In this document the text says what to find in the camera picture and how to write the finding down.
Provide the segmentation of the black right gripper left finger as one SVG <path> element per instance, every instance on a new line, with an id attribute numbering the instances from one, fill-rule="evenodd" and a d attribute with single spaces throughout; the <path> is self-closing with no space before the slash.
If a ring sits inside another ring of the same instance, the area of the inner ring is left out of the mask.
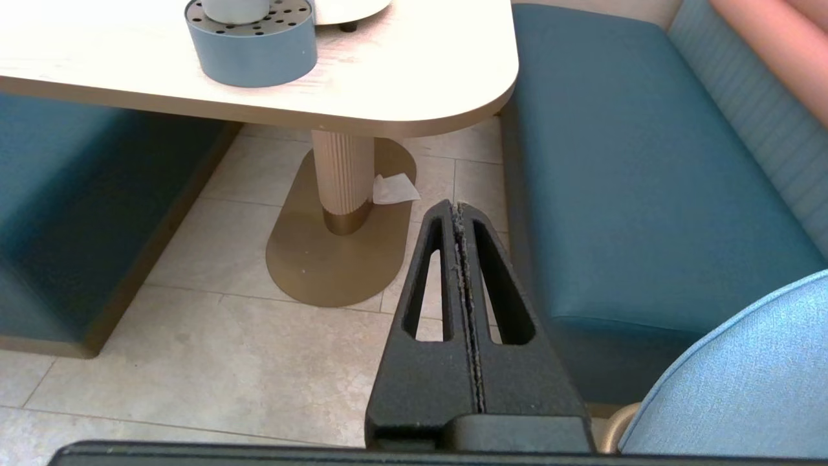
<path id="1" fill-rule="evenodd" d="M 417 339 L 431 256 L 441 260 L 442 340 Z M 368 449 L 436 449 L 453 419 L 479 412 L 473 320 L 456 210 L 427 210 L 365 411 Z"/>

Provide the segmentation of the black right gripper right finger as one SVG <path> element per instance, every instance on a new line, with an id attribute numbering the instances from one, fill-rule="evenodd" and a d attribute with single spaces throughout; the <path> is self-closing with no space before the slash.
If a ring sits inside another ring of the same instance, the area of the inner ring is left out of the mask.
<path id="1" fill-rule="evenodd" d="M 455 238 L 473 412 L 446 428 L 459 451 L 592 454 L 582 398 L 481 210 L 456 206 Z"/>

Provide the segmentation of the large clear water dispenser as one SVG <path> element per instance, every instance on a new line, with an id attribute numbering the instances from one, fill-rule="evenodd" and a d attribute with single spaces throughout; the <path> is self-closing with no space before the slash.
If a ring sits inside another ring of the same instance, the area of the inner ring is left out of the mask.
<path id="1" fill-rule="evenodd" d="M 393 0 L 309 0 L 316 26 L 337 25 L 354 32 L 360 20 L 384 11 Z"/>

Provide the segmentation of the pink bolster cushion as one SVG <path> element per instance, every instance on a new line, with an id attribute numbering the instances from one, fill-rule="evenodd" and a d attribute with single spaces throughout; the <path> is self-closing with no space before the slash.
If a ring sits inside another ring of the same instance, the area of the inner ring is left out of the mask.
<path id="1" fill-rule="evenodd" d="M 828 129 L 828 0 L 710 0 L 799 103 Z"/>

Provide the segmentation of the light blue chair back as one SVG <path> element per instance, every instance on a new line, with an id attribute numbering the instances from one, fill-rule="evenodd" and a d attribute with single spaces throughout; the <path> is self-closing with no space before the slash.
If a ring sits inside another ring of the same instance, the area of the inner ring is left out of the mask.
<path id="1" fill-rule="evenodd" d="M 598 437 L 604 454 L 828 460 L 828 269 L 694 343 Z"/>

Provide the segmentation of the blue booth sofa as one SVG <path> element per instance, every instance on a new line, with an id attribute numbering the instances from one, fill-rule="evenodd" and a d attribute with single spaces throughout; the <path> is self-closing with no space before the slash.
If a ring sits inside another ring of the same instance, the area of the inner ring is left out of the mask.
<path id="1" fill-rule="evenodd" d="M 710 0 L 670 30 L 512 15 L 512 261 L 583 400 L 639 402 L 719 324 L 828 269 L 828 129 Z"/>
<path id="2" fill-rule="evenodd" d="M 0 350 L 97 357 L 239 130 L 0 93 Z"/>

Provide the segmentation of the grey plastic cup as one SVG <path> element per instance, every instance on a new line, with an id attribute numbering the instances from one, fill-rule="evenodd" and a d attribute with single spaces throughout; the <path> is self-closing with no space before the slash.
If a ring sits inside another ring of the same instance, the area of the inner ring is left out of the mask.
<path id="1" fill-rule="evenodd" d="M 199 3 L 208 18 L 225 25 L 256 23 L 271 10 L 271 0 L 199 0 Z"/>

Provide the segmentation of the bronze table pedestal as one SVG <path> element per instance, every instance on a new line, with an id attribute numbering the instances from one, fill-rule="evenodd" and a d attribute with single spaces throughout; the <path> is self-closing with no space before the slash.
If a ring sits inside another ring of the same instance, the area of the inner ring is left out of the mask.
<path id="1" fill-rule="evenodd" d="M 301 303 L 347 307 L 402 267 L 412 203 L 380 203 L 375 183 L 414 183 L 417 165 L 390 139 L 328 131 L 311 139 L 267 241 L 267 271 Z"/>

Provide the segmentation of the blue perforated drip tray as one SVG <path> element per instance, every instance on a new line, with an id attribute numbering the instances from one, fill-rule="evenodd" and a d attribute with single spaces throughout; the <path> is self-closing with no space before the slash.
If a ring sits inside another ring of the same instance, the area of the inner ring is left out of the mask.
<path id="1" fill-rule="evenodd" d="M 199 0 L 184 17 L 202 70 L 219 83 L 258 88 L 295 82 L 318 61 L 309 0 L 271 0 L 268 15 L 245 25 L 216 23 Z"/>

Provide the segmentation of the white paper scrap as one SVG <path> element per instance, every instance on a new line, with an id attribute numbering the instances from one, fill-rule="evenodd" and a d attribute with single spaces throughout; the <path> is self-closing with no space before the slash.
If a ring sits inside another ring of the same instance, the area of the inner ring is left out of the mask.
<path id="1" fill-rule="evenodd" d="M 371 201 L 376 205 L 413 203 L 422 199 L 410 177 L 404 172 L 384 177 L 376 174 Z"/>

